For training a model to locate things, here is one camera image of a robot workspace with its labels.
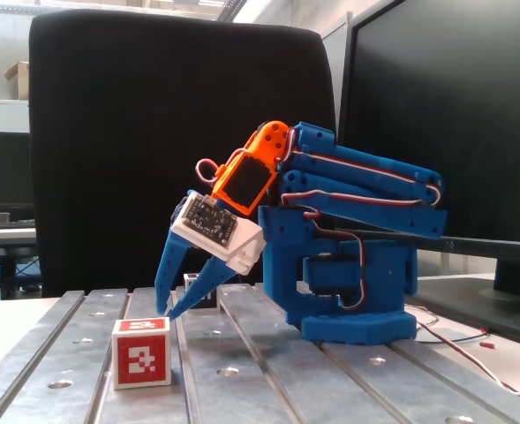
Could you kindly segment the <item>blue gripper, black servo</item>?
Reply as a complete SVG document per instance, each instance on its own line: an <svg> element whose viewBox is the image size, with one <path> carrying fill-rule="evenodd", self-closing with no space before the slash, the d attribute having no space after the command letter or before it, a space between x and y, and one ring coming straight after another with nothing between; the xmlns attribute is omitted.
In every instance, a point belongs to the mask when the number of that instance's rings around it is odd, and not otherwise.
<svg viewBox="0 0 520 424"><path fill-rule="evenodd" d="M179 212L187 202L189 196L195 193L195 190L188 190L186 195L175 206L170 216L171 221L175 221ZM174 286L177 273L183 264L187 251L192 247L191 243L172 230L169 230L165 246L162 252L162 258L155 276L155 304L158 314L164 315L168 307L170 290ZM185 291L185 295L176 305L166 314L171 320L176 320L181 314L185 313L210 292L230 280L232 277L238 276L236 270L228 267L226 263L219 258L211 257L198 277L190 284Z"/></svg>

